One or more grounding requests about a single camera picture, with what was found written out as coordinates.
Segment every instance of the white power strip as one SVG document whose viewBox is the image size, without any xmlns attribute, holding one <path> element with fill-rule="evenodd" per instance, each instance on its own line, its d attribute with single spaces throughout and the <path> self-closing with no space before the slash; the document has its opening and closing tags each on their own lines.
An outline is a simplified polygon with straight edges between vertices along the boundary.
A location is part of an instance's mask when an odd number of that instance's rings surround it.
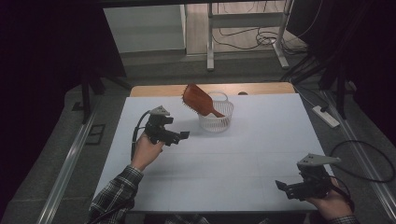
<svg viewBox="0 0 396 224">
<path fill-rule="evenodd" d="M 319 105 L 312 108 L 315 114 L 317 114 L 321 119 L 323 119 L 327 124 L 329 124 L 330 127 L 334 128 L 340 125 L 340 123 L 335 118 L 333 118 L 329 113 L 327 113 L 326 111 L 321 112 L 320 109 L 321 107 Z"/>
</svg>

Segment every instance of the hand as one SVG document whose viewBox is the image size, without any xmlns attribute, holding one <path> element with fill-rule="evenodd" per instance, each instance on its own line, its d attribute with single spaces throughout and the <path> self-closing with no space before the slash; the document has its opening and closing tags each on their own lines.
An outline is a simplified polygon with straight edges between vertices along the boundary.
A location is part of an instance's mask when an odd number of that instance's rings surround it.
<svg viewBox="0 0 396 224">
<path fill-rule="evenodd" d="M 337 182 L 333 178 L 332 183 L 338 187 Z M 325 198 L 308 198 L 306 201 L 312 203 L 328 221 L 338 217 L 353 215 L 344 197 L 334 190 L 331 190 Z"/>
<path fill-rule="evenodd" d="M 149 141 L 149 137 L 145 133 L 142 133 L 136 142 L 136 149 L 134 150 L 131 166 L 143 171 L 157 159 L 158 155 L 163 151 L 164 144 L 165 142 L 158 142 L 153 145 Z"/>
</svg>

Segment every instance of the basket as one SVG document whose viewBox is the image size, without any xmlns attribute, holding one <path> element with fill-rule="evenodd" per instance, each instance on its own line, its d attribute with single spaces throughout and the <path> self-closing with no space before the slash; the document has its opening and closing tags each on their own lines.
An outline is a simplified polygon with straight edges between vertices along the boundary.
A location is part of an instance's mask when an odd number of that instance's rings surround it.
<svg viewBox="0 0 396 224">
<path fill-rule="evenodd" d="M 215 115 L 210 113 L 207 116 L 202 116 L 198 114 L 200 126 L 210 132 L 210 133 L 221 133 L 226 131 L 231 124 L 231 117 L 233 115 L 233 104 L 228 101 L 228 96 L 222 91 L 211 91 L 211 93 L 220 93 L 225 96 L 224 101 L 213 101 L 213 107 L 221 114 L 224 115 L 223 118 L 217 118 Z"/>
</svg>

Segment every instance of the wooden hairbrush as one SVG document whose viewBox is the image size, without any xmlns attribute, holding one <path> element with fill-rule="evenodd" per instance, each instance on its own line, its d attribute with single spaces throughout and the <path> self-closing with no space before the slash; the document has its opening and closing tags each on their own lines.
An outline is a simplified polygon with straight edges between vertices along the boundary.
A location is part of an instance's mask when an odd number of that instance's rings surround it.
<svg viewBox="0 0 396 224">
<path fill-rule="evenodd" d="M 183 92 L 182 99 L 184 104 L 202 116 L 207 116 L 212 113 L 217 118 L 224 117 L 224 115 L 213 107 L 212 97 L 195 84 L 187 85 L 186 90 Z"/>
</svg>

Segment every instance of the plaid shirt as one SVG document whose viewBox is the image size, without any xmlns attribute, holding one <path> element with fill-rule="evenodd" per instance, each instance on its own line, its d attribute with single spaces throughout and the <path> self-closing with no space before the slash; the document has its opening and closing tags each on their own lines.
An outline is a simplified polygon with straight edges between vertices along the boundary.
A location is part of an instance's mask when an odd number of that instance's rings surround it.
<svg viewBox="0 0 396 224">
<path fill-rule="evenodd" d="M 137 186 L 142 180 L 143 174 L 135 168 L 128 165 L 121 174 L 111 180 L 104 189 L 93 199 L 89 221 L 93 222 L 103 213 L 110 211 L 117 206 L 111 215 L 104 217 L 101 224 L 121 224 L 124 223 L 126 211 L 134 207 L 134 196 L 137 193 Z M 164 224 L 210 224 L 204 217 L 199 215 L 172 215 L 165 220 Z M 329 224 L 359 224 L 355 217 L 341 217 L 331 220 Z"/>
</svg>

